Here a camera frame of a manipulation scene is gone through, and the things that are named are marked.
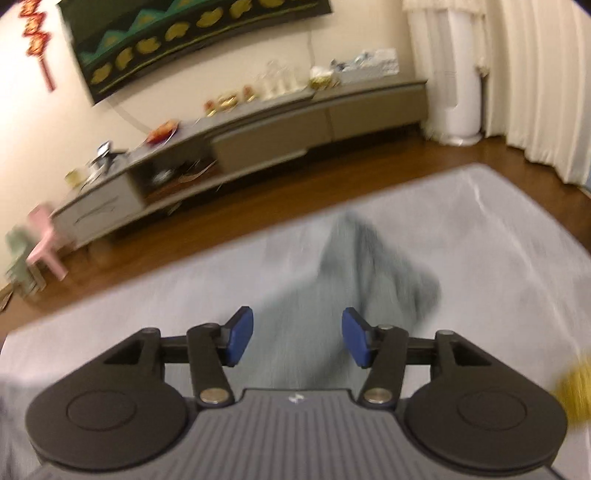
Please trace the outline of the pink plastic child chair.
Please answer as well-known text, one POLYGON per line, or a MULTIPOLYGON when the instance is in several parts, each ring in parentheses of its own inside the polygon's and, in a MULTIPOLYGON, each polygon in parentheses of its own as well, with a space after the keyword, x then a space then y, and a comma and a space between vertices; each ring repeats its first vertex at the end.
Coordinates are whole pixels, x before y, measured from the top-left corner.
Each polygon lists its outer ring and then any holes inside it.
POLYGON ((28 214, 30 224, 39 233, 39 241, 29 253, 26 263, 30 269, 33 269, 42 262, 58 281, 63 281, 68 270, 57 254, 63 246, 63 241, 53 225, 51 214, 52 209, 48 204, 40 204, 28 214))

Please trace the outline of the gold patterned round tin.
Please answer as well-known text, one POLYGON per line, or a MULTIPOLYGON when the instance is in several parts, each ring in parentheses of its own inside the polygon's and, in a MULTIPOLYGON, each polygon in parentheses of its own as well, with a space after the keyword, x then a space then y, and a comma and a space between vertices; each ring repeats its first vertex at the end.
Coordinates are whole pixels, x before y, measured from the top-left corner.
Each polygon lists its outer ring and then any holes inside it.
POLYGON ((568 422, 582 425, 591 419, 591 366, 585 358, 557 383, 554 395, 566 412, 568 422))

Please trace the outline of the white standing air conditioner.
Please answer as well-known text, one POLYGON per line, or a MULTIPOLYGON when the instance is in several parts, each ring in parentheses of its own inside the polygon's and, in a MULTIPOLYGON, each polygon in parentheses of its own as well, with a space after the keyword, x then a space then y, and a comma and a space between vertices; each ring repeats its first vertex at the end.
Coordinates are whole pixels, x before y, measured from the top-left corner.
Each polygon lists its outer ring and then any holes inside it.
POLYGON ((405 1, 415 71, 427 81, 429 118, 425 135, 443 145, 472 146, 481 140, 482 82, 475 27, 482 1, 405 1))

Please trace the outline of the wall-mounted flat television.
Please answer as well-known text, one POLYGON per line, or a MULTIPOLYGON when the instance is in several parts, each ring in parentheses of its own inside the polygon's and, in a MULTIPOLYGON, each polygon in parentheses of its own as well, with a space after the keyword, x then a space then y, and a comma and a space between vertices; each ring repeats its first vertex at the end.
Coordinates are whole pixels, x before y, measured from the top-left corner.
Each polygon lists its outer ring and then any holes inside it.
POLYGON ((58 3, 92 102, 222 40, 332 13, 322 0, 74 0, 58 3))

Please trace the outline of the red hanging knot decoration left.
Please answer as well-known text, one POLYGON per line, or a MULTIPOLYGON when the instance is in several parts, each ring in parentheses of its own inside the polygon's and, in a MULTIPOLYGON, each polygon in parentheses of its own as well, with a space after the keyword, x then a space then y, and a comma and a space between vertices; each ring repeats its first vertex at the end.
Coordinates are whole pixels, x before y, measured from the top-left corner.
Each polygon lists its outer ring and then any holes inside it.
POLYGON ((28 40, 26 55, 37 60, 47 90, 52 93, 56 85, 45 58, 51 34, 45 29, 47 14, 40 9, 40 4, 40 0, 22 0, 19 17, 24 21, 22 36, 28 40))

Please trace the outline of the clear glass bottles on cabinet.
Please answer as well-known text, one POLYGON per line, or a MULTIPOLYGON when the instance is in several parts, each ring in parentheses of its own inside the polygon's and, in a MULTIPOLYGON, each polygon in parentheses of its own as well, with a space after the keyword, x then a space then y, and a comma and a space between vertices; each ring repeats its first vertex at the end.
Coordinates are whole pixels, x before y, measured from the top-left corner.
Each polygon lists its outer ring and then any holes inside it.
POLYGON ((271 100, 301 91, 301 84, 290 65, 270 60, 256 78, 256 91, 263 100, 271 100))

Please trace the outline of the red gold plate on cabinet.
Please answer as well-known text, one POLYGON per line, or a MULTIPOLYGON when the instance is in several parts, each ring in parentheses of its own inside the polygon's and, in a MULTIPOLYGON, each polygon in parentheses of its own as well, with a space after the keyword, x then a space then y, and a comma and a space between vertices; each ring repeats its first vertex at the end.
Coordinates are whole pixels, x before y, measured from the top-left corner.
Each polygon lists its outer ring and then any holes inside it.
POLYGON ((168 120, 156 129, 152 130, 146 137, 145 143, 148 145, 157 145, 167 141, 178 130, 179 122, 177 120, 168 120))

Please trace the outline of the grey knitted garment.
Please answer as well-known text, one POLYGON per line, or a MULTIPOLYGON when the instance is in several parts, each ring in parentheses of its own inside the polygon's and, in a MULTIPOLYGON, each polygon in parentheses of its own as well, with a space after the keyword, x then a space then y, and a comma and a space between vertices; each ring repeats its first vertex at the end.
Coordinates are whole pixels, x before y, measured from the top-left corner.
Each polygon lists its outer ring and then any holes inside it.
POLYGON ((252 340, 235 371, 235 390, 359 390, 365 373, 342 340, 342 312, 412 331, 435 308, 440 285, 387 246, 356 216, 332 227, 315 277, 254 312, 252 340))

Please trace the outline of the light grey bed sheet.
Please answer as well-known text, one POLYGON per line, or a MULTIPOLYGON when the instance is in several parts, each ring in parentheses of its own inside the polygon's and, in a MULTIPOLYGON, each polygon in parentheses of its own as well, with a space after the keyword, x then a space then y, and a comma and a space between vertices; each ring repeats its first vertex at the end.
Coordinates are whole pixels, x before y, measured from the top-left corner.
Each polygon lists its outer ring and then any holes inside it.
POLYGON ((346 302, 322 280, 321 258, 346 217, 436 280, 436 304, 415 334, 456 331, 546 388, 589 354, 588 251, 474 164, 192 256, 11 333, 1 352, 2 477, 23 479, 39 465, 24 430, 34 395, 143 327, 179 335, 252 307, 252 341, 233 369, 239 386, 263 383, 254 368, 264 344, 274 379, 287 373, 287 354, 311 347, 311 326, 338 339, 346 302))

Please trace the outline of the gold ornaments on cabinet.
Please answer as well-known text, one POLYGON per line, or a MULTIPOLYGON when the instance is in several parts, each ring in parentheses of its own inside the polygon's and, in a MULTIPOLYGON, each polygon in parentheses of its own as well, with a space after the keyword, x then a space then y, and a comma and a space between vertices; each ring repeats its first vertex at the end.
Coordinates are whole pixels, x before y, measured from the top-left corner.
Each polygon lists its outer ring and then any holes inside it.
POLYGON ((211 117, 216 113, 232 110, 239 104, 252 102, 258 97, 259 95, 252 85, 245 85, 239 92, 229 92, 216 99, 208 100, 204 104, 204 113, 206 117, 211 117))

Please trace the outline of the white box on cabinet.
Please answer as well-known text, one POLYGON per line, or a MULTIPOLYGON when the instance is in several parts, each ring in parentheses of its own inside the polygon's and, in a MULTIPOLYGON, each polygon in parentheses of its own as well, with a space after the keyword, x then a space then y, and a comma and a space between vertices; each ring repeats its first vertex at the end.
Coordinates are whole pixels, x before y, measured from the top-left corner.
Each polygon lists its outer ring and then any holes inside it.
POLYGON ((377 80, 400 73, 398 52, 394 48, 363 51, 353 60, 333 59, 329 69, 342 84, 377 80))

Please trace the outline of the long grey TV cabinet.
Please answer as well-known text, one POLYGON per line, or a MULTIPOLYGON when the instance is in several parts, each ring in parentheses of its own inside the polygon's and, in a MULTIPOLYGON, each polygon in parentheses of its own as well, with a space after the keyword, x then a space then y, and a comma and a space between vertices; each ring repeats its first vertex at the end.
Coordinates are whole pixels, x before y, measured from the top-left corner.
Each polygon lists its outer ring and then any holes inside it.
POLYGON ((52 221, 80 247, 311 149, 419 124, 427 117, 426 81, 399 77, 253 101, 183 122, 161 144, 141 145, 118 156, 107 175, 57 207, 52 221))

